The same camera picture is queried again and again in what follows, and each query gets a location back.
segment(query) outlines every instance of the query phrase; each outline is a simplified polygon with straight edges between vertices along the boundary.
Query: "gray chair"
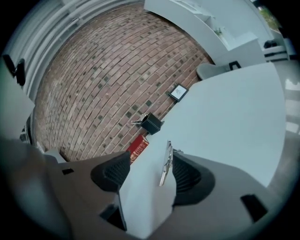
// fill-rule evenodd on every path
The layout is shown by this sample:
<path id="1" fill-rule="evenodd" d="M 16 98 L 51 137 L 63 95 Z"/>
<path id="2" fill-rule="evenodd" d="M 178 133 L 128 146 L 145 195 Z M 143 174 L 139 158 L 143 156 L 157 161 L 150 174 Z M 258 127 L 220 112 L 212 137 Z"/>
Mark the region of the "gray chair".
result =
<path id="1" fill-rule="evenodd" d="M 240 64 L 237 61 L 230 62 L 228 65 L 223 65 L 223 66 L 216 66 L 214 64 L 210 63 L 201 63 L 197 69 L 196 72 L 198 76 L 201 78 L 201 80 L 229 72 L 233 70 L 233 66 L 236 65 L 238 68 L 240 67 Z"/>

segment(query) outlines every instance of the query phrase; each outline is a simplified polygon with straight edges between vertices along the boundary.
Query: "white wall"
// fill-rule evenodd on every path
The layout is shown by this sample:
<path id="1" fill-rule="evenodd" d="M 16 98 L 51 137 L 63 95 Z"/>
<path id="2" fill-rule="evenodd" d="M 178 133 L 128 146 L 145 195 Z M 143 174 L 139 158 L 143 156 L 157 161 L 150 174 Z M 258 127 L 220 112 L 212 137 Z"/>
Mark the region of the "white wall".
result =
<path id="1" fill-rule="evenodd" d="M 235 38 L 251 31 L 259 43 L 273 39 L 270 28 L 250 0 L 192 0 L 210 11 Z"/>

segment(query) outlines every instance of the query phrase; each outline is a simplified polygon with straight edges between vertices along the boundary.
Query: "picture frame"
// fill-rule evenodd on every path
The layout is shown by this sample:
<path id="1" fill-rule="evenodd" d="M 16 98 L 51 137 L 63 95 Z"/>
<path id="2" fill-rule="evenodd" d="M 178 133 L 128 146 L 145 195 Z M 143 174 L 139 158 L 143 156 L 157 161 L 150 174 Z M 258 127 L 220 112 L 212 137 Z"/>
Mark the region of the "picture frame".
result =
<path id="1" fill-rule="evenodd" d="M 180 102 L 187 92 L 188 89 L 186 89 L 181 84 L 177 84 L 175 88 L 169 93 L 169 96 L 174 98 L 177 102 Z"/>

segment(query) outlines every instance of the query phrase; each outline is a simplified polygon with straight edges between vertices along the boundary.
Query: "red book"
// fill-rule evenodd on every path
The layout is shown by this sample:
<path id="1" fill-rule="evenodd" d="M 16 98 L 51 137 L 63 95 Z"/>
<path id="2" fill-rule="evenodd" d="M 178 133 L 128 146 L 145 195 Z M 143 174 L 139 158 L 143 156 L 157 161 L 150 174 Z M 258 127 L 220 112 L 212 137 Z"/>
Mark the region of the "red book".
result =
<path id="1" fill-rule="evenodd" d="M 130 151 L 130 164 L 132 164 L 136 158 L 144 151 L 149 145 L 149 142 L 143 135 L 138 135 L 132 144 L 127 148 L 126 151 Z"/>

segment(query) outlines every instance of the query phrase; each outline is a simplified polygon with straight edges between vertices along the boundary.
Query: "white desk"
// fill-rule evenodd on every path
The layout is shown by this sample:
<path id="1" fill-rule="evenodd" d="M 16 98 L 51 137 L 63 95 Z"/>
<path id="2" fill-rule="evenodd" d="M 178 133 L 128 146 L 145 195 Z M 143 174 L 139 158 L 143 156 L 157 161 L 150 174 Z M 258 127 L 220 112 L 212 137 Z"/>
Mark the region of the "white desk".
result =
<path id="1" fill-rule="evenodd" d="M 194 84 L 131 165 L 121 190 L 128 233 L 150 235 L 171 214 L 176 183 L 158 187 L 167 140 L 189 155 L 238 167 L 267 186 L 285 138 L 285 100 L 272 63 Z"/>

